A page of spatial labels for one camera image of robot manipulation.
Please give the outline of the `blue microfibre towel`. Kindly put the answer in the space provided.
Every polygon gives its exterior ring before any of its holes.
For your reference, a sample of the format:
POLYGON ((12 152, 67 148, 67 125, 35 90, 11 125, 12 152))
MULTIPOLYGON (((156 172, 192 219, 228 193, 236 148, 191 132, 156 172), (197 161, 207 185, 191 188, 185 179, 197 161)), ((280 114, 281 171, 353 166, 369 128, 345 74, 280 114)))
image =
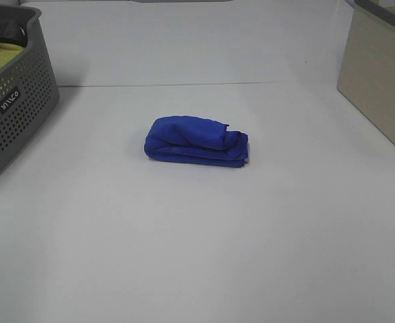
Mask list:
POLYGON ((249 158, 248 135, 195 116, 165 116, 152 124, 145 154, 156 161, 241 168, 249 158))

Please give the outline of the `grey perforated plastic basket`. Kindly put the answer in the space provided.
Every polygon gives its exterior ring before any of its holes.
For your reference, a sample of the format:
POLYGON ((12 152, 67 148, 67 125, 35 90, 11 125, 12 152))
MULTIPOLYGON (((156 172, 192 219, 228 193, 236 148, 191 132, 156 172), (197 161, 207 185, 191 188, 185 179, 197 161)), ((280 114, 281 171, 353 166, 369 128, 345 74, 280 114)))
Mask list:
POLYGON ((0 173, 59 102, 40 16, 32 7, 0 5, 0 42, 25 48, 0 69, 0 173))

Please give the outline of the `beige storage box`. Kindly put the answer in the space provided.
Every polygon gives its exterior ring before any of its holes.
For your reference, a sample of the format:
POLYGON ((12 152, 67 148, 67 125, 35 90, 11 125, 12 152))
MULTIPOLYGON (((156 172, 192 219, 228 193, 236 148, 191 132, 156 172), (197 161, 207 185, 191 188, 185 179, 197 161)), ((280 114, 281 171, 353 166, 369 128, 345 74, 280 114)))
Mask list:
POLYGON ((338 91, 395 145, 395 1, 355 1, 338 91))

